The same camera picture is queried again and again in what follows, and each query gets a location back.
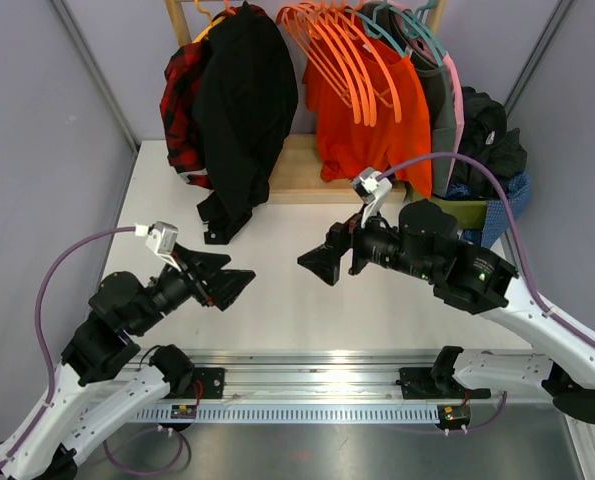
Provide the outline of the blue checked shirt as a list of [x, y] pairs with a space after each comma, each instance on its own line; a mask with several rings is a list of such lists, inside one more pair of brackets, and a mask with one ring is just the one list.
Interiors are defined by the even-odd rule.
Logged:
[[[531, 194], [531, 178], [522, 172], [511, 178], [505, 187], [505, 194], [513, 217], [518, 219], [526, 210]], [[472, 189], [465, 184], [452, 185], [448, 188], [448, 200], [473, 200]], [[483, 226], [479, 229], [463, 229], [461, 239], [467, 243], [491, 248], [502, 234], [510, 228], [510, 221], [502, 200], [493, 191], [493, 197], [486, 199], [486, 215]]]

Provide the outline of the dark grey striped shirt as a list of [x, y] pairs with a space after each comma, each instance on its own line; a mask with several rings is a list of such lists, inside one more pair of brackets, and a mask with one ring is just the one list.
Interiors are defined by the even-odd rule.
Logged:
[[[507, 191], [511, 180], [524, 172], [528, 153], [520, 143], [520, 129], [508, 128], [506, 111], [487, 93], [462, 88], [465, 125], [458, 152], [484, 165]], [[446, 195], [450, 199], [494, 199], [498, 195], [476, 167], [457, 160]]]

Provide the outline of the orange hanger of blue shirt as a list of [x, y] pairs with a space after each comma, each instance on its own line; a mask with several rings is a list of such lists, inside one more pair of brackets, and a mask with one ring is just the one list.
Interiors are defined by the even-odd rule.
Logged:
[[352, 44], [336, 23], [338, 13], [331, 1], [301, 1], [281, 7], [276, 23], [284, 27], [359, 123], [364, 119], [366, 94], [357, 85], [359, 72], [349, 50]]

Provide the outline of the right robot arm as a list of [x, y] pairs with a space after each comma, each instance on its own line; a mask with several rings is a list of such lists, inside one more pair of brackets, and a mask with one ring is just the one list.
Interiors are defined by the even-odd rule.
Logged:
[[324, 243], [297, 262], [333, 286], [346, 253], [352, 255], [350, 274], [375, 264], [423, 280], [445, 305], [501, 325], [533, 348], [518, 355], [445, 346], [432, 366], [400, 372], [404, 397], [487, 399], [494, 391], [543, 396], [560, 412], [595, 425], [595, 332], [570, 316], [557, 323], [554, 312], [539, 308], [515, 266], [461, 241], [456, 219], [436, 204], [405, 205], [395, 227], [381, 215], [355, 214], [333, 224]]

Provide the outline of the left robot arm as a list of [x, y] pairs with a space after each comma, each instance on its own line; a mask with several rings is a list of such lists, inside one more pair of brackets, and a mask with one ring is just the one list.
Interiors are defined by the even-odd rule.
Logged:
[[173, 344], [94, 409], [89, 402], [140, 351], [143, 336], [188, 300], [221, 311], [255, 279], [228, 268], [231, 258], [176, 245], [160, 273], [142, 284], [128, 271], [104, 278], [90, 298], [88, 318], [61, 353], [40, 400], [17, 430], [0, 442], [6, 479], [72, 479], [90, 453], [149, 404], [201, 393], [195, 366]]

